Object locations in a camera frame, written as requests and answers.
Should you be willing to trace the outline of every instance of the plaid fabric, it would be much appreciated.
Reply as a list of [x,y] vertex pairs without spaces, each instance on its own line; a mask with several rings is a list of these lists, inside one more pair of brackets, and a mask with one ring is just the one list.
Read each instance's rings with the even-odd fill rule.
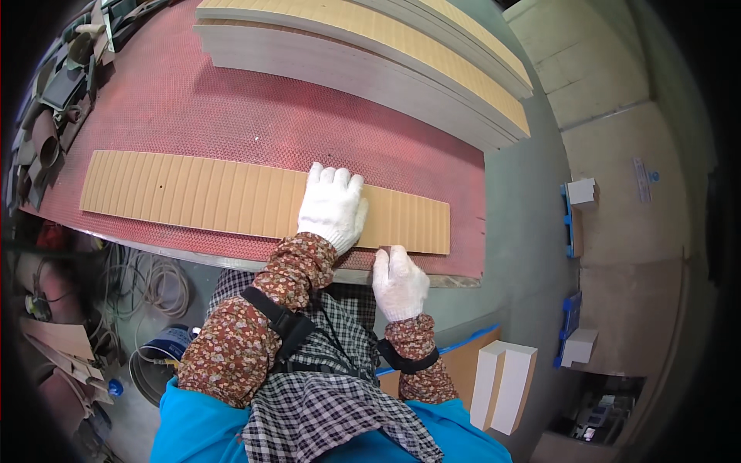
[[[240,294],[253,280],[253,273],[223,270],[208,315],[219,301]],[[250,403],[250,421],[242,430],[250,462],[310,462],[354,436],[378,429],[419,460],[441,461],[442,451],[417,415],[378,387],[373,291],[332,284],[315,293],[302,312],[317,330],[289,360],[326,364],[342,372],[357,369],[366,379],[315,372],[268,375]],[[332,328],[345,353],[331,341]]]

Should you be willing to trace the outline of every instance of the gloved hand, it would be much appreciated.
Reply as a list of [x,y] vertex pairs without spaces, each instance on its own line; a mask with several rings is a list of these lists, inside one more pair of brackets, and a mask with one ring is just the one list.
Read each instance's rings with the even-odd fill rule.
[[430,279],[403,246],[392,246],[391,256],[379,249],[373,264],[373,294],[376,304],[390,322],[411,319],[422,313]]
[[337,256],[346,253],[360,238],[368,216],[368,200],[360,198],[362,189],[362,176],[351,178],[347,169],[324,168],[315,162],[299,210],[299,233],[326,239]]

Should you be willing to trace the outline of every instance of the person's left hand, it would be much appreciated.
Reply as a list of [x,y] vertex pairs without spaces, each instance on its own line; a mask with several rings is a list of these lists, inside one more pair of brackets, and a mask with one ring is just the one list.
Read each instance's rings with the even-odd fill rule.
[[326,239],[337,256],[346,253],[360,238],[368,216],[368,200],[360,197],[362,188],[362,176],[350,177],[347,169],[313,163],[299,210],[299,233]]

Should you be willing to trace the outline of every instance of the red mesh mat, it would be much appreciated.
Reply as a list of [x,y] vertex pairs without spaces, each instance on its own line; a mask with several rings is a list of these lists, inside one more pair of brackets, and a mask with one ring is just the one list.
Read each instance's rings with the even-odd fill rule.
[[[451,254],[414,256],[426,272],[480,278],[484,268],[483,154],[409,116],[293,79],[214,67],[192,31],[199,0],[156,13],[117,54],[38,215],[135,242],[264,261],[276,240],[214,233],[78,209],[94,150],[228,159],[293,170],[348,167],[368,184],[451,205]],[[36,213],[33,208],[24,209]],[[372,250],[343,268],[370,269]]]

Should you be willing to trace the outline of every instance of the floral sleeve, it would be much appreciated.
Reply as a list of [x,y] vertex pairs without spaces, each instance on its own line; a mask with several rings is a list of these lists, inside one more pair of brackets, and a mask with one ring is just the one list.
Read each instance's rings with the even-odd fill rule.
[[[278,244],[253,286],[276,304],[296,311],[308,305],[312,287],[332,282],[335,260],[332,244],[312,233],[299,233]],[[249,405],[281,347],[268,322],[241,296],[221,301],[183,354],[178,387],[232,407]]]
[[[435,321],[423,313],[413,319],[391,322],[386,325],[386,339],[396,352],[405,359],[421,360],[435,348],[433,336]],[[440,404],[457,399],[458,391],[453,385],[442,357],[426,370],[413,375],[399,376],[399,398],[418,400],[428,404]]]

